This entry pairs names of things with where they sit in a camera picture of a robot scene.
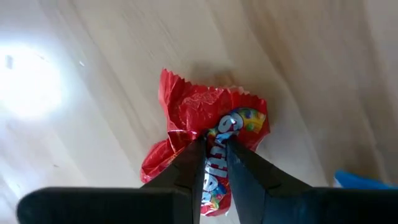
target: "candy wrapper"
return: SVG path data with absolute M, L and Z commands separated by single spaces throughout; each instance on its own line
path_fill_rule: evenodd
M 255 151 L 269 133 L 267 104 L 242 88 L 192 85 L 163 70 L 159 101 L 167 118 L 168 138 L 152 146 L 141 167 L 141 180 L 160 174 L 187 145 L 201 134 L 206 137 L 206 166 L 201 214 L 221 215 L 231 205 L 224 140 L 237 135 Z

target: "skittles logo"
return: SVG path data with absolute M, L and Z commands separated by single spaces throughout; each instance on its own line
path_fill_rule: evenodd
M 224 140 L 240 131 L 258 133 L 266 116 L 251 108 L 238 108 L 223 116 L 217 127 L 209 129 L 206 140 L 210 151 L 207 153 L 205 181 L 201 200 L 201 214 L 206 215 L 219 209 L 220 201 L 229 191 Z

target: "wooden floor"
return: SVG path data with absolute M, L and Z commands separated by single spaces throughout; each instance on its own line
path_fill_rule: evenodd
M 162 68 L 268 101 L 257 150 L 312 185 L 344 169 L 398 183 L 395 0 L 0 0 L 0 47 L 40 52 L 62 103 L 38 119 L 0 104 L 0 223 L 45 186 L 139 187 L 165 138 Z M 228 216 L 203 223 L 239 223 Z

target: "wood grain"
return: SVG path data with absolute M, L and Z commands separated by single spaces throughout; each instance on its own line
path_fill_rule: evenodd
M 258 153 L 309 184 L 344 169 L 398 183 L 394 0 L 0 0 L 0 46 L 40 51 L 62 105 L 22 120 L 0 106 L 0 223 L 45 186 L 138 187 L 165 138 L 162 68 L 268 101 Z M 239 223 L 227 217 L 203 223 Z

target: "skittles wrapper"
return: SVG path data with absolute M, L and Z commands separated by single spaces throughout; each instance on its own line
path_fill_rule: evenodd
M 192 85 L 163 70 L 159 101 L 167 118 L 168 138 L 154 144 L 141 166 L 147 183 L 200 135 L 206 138 L 206 166 L 201 214 L 217 216 L 231 206 L 225 140 L 236 135 L 255 151 L 269 133 L 266 101 L 246 94 L 242 88 Z

